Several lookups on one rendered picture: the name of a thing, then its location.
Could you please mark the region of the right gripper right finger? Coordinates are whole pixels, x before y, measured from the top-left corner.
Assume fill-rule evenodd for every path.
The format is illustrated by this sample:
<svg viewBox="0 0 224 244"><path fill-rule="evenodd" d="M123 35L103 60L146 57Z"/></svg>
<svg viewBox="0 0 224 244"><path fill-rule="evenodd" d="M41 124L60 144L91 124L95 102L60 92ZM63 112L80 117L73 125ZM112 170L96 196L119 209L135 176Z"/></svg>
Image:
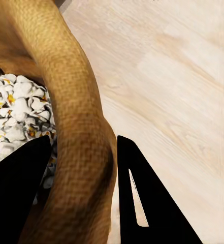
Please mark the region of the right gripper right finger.
<svg viewBox="0 0 224 244"><path fill-rule="evenodd" d="M133 140L117 136L117 163L121 244L203 244ZM149 227L137 224L129 170Z"/></svg>

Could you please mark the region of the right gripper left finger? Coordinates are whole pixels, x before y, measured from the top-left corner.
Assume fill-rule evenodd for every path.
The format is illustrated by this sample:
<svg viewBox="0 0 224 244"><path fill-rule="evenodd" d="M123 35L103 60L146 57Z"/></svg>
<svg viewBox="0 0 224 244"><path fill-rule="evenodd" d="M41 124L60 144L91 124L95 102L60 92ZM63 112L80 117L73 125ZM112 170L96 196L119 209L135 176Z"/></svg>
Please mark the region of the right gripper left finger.
<svg viewBox="0 0 224 244"><path fill-rule="evenodd" d="M51 154L43 136L0 160L0 244L18 244Z"/></svg>

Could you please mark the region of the popcorn bag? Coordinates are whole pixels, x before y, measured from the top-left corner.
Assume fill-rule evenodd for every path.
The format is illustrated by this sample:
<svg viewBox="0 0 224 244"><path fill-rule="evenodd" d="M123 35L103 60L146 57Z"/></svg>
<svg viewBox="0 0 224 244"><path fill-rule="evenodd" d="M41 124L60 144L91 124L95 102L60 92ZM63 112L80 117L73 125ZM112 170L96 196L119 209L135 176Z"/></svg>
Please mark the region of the popcorn bag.
<svg viewBox="0 0 224 244"><path fill-rule="evenodd" d="M91 64L53 0L0 0L0 74L47 90L57 135L52 187L43 178L18 244L107 244L117 138Z"/></svg>

